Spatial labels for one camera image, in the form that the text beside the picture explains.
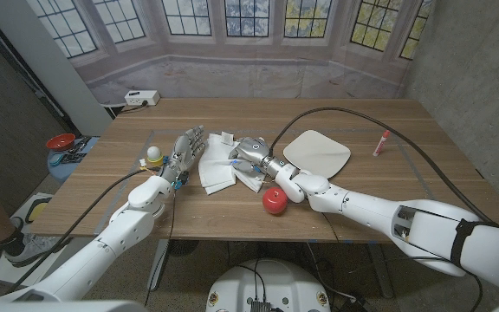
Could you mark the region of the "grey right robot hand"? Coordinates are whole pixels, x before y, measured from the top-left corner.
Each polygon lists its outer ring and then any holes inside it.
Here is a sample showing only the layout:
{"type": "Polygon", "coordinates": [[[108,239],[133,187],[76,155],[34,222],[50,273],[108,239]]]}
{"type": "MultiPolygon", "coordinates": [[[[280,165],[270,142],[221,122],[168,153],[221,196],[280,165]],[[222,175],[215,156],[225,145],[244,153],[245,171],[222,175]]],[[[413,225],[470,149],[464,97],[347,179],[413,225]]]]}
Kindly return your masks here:
{"type": "Polygon", "coordinates": [[[271,177],[286,165],[270,151],[269,145],[262,138],[244,137],[237,142],[237,146],[230,152],[229,159],[239,159],[247,162],[255,171],[265,173],[271,177]]]}

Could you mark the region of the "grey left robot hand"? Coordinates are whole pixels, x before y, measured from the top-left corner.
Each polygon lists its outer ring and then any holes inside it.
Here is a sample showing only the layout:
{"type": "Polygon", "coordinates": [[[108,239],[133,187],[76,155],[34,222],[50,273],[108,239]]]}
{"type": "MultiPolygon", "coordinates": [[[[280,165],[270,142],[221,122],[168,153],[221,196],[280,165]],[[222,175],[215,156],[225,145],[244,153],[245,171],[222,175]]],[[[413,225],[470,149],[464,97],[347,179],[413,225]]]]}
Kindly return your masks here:
{"type": "Polygon", "coordinates": [[[203,132],[204,126],[199,125],[187,130],[176,139],[168,162],[159,174],[160,177],[173,182],[182,172],[190,170],[196,158],[204,150],[203,132]]]}

